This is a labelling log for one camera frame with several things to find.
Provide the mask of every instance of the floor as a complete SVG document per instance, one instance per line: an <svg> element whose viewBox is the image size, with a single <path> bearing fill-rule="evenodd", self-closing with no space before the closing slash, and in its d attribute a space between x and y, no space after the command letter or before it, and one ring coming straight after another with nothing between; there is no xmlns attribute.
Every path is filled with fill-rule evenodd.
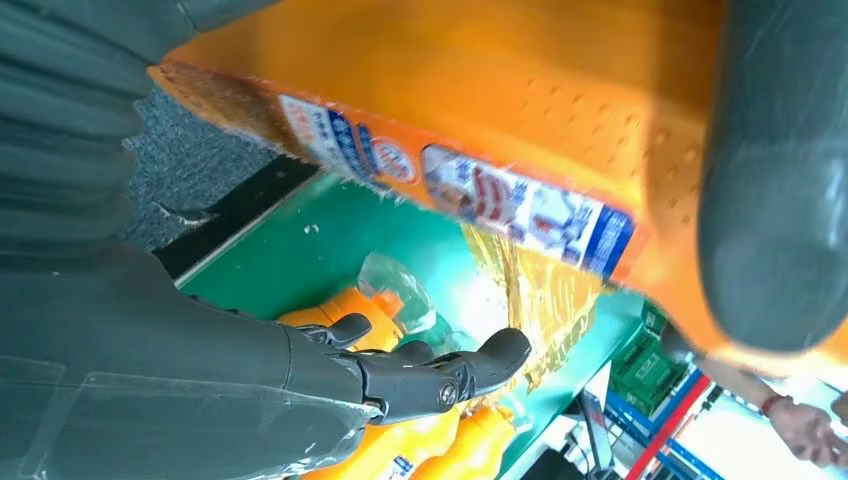
<svg viewBox="0 0 848 480"><path fill-rule="evenodd" d="M158 88L136 108L144 132L124 143L138 156L126 238L148 250L202 223L209 206L278 156L194 117Z"/></svg>

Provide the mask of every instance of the orange juice bottle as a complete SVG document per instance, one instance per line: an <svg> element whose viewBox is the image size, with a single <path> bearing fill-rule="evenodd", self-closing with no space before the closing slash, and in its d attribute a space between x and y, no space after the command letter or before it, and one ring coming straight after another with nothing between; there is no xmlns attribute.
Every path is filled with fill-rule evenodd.
<svg viewBox="0 0 848 480"><path fill-rule="evenodd" d="M351 350L384 351L394 349L404 335L421 332L435 323L435 311L427 293L402 265L391 258L373 253L368 255L357 283L357 287L344 290L318 307L285 314L278 321L292 326L329 326L345 315L358 313L368 318L371 331ZM353 455L338 465L316 470L303 475L303 478L409 478L417 465L430 457L444 454L450 447L461 411L461 406L455 406L441 415L394 425L369 425Z"/></svg>
<svg viewBox="0 0 848 480"><path fill-rule="evenodd" d="M412 479L494 480L516 434L512 419L503 407L482 407L463 418L450 449L422 463Z"/></svg>
<svg viewBox="0 0 848 480"><path fill-rule="evenodd" d="M362 444L344 462L303 475L308 480L401 480L454 443L461 407L441 415L365 428Z"/></svg>
<svg viewBox="0 0 848 480"><path fill-rule="evenodd" d="M848 328L776 355L701 287L696 220L721 0L286 0L156 77L231 131L653 298L700 351L772 375L848 362Z"/></svg>
<svg viewBox="0 0 848 480"><path fill-rule="evenodd" d="M317 307L287 313L278 321L293 327L329 326L351 313L364 315L371 322L371 332L352 350L388 352L405 335L425 331L436 323L433 302L415 277L403 265L377 253L365 258L357 286Z"/></svg>

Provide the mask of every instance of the plastic bottle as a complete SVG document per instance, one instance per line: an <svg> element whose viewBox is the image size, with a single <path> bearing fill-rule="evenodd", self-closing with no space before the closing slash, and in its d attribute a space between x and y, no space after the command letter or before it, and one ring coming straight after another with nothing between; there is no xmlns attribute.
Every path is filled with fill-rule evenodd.
<svg viewBox="0 0 848 480"><path fill-rule="evenodd" d="M431 328L436 322L433 302L412 274L389 257L372 253L365 258L357 279L350 287L317 307L281 316L286 325L331 325L350 313L371 321L371 332L352 350L395 348L404 335Z"/></svg>
<svg viewBox="0 0 848 480"><path fill-rule="evenodd" d="M481 406L460 420L456 440L448 451L422 463L411 478L494 480L513 438L532 426L520 403L511 394L504 395L500 405Z"/></svg>
<svg viewBox="0 0 848 480"><path fill-rule="evenodd" d="M350 313L365 315L371 332L352 350L390 351L404 335L418 336L436 322L429 295L402 265L379 254L370 254L363 263L357 287L350 287L318 307L298 310L279 318L292 325L328 326ZM442 336L430 337L437 354L456 349L453 335L444 326ZM401 480L421 462L442 455L453 443L461 406L450 411L387 426L369 425L359 448L344 462L302 476L308 480Z"/></svg>

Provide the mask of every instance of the green shelf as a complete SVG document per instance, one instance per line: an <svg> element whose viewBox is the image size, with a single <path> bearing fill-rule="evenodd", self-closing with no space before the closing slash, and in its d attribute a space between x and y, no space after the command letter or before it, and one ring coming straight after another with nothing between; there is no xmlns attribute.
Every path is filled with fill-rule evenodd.
<svg viewBox="0 0 848 480"><path fill-rule="evenodd" d="M440 317L452 326L490 322L469 318L477 266L459 225L409 203L320 176L232 239L180 282L187 294L221 308L273 320L321 303L352 285L371 252L404 264L430 293ZM594 328L574 348L568 363L529 396L532 430L515 439L504 455L509 468L594 374L638 331L641 298L616 295L601 300Z"/></svg>

